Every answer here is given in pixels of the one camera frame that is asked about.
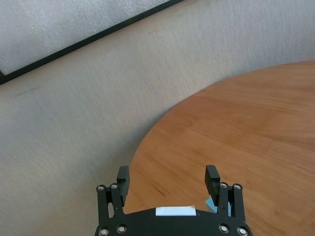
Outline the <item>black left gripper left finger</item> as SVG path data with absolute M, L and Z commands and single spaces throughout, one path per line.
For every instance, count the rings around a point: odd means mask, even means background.
M 115 183 L 112 183 L 109 187 L 105 185 L 96 187 L 99 223 L 104 223 L 109 219 L 109 203 L 113 206 L 114 216 L 124 215 L 123 207 L 125 206 L 129 184 L 129 167 L 121 166 Z

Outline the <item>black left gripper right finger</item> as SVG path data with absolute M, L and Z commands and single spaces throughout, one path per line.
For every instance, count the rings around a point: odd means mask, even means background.
M 243 187 L 241 184 L 235 183 L 230 186 L 225 182 L 221 182 L 221 177 L 214 165 L 206 166 L 205 184 L 213 204 L 217 208 L 217 214 L 245 219 Z

